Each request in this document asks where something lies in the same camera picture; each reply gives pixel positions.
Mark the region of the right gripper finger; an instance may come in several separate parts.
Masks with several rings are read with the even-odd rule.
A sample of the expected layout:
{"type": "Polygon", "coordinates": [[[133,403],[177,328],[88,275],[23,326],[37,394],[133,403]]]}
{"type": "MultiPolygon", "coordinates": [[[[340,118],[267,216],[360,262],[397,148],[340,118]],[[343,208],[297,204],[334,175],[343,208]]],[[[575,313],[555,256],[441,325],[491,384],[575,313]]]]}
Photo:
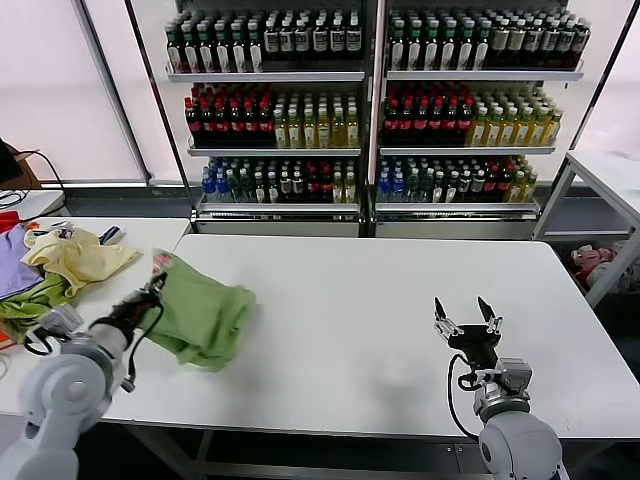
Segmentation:
{"type": "Polygon", "coordinates": [[[481,296],[477,297],[478,305],[487,325],[487,332],[491,334],[500,334],[503,323],[503,317],[494,312],[493,307],[486,302],[481,296]]]}
{"type": "Polygon", "coordinates": [[[438,297],[434,298],[435,320],[434,328],[437,333],[444,339],[449,340],[452,336],[458,335],[458,326],[446,314],[442,303],[438,297]]]}

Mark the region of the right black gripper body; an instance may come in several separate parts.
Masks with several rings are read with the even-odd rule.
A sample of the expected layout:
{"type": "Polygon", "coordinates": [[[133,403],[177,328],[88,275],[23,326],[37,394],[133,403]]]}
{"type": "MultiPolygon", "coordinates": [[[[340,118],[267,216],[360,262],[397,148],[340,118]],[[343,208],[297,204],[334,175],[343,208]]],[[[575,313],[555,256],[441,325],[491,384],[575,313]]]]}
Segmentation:
{"type": "Polygon", "coordinates": [[[498,361],[495,348],[499,341],[498,332],[476,324],[460,326],[456,333],[449,336],[447,344],[461,351],[473,370],[488,370],[494,369],[498,361]]]}

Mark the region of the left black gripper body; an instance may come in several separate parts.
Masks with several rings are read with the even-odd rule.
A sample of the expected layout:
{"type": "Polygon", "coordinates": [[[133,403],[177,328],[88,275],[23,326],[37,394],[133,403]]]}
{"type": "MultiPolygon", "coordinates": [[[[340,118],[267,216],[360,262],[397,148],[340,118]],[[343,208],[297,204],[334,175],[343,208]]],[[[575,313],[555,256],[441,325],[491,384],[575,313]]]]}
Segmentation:
{"type": "Polygon", "coordinates": [[[154,289],[138,289],[107,316],[107,323],[124,333],[132,333],[142,322],[146,312],[160,306],[160,294],[154,289]]]}

